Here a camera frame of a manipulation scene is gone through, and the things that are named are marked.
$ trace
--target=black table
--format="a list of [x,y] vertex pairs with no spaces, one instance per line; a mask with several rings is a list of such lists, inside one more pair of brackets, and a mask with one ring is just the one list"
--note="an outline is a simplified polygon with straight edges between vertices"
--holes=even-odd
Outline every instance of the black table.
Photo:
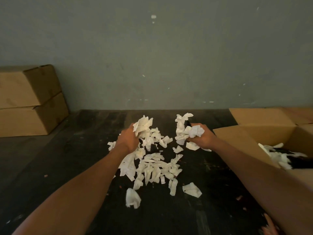
[[[201,122],[211,130],[236,125],[228,110],[81,110],[71,115],[65,127],[0,194],[0,234],[11,234],[51,193],[103,158],[108,153],[107,143],[115,141],[131,122],[145,114],[153,117],[153,128],[174,138],[176,114],[187,112],[194,114],[191,122]],[[175,140],[166,149],[159,146],[166,162],[175,157],[172,147],[176,146]],[[126,190],[134,182],[120,177],[118,170],[87,233],[260,234],[261,226],[266,225],[264,210],[222,159],[214,152],[183,148],[175,196],[170,195],[167,179],[163,185],[149,183],[137,191],[140,207],[127,208]],[[183,184],[190,182],[202,191],[200,198],[182,191]]]

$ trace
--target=painted wall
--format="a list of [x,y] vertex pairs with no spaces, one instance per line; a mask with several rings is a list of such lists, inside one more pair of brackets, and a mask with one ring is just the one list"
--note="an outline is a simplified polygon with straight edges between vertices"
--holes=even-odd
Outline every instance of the painted wall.
[[312,6],[0,0],[0,65],[53,64],[71,110],[312,105]]

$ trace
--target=forearm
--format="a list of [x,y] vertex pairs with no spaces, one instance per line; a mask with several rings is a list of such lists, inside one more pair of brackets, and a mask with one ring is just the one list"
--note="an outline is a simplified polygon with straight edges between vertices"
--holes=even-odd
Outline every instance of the forearm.
[[218,153],[245,187],[281,225],[292,234],[312,234],[313,193],[284,170],[270,166],[215,138]]
[[85,234],[127,153],[127,147],[116,146],[106,157],[49,196],[14,235]]

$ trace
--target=right arm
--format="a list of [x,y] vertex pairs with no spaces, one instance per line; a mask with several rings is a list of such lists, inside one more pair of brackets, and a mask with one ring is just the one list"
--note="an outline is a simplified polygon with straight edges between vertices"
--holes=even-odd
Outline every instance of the right arm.
[[206,125],[201,137],[188,138],[215,151],[237,175],[252,196],[291,234],[313,234],[313,193],[282,169],[248,156],[217,138]]

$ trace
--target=left arm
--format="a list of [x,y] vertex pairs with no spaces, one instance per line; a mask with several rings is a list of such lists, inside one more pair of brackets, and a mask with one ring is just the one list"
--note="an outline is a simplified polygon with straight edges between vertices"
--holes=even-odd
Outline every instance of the left arm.
[[50,195],[13,235],[85,234],[120,163],[136,149],[138,143],[133,125],[123,130],[106,157]]

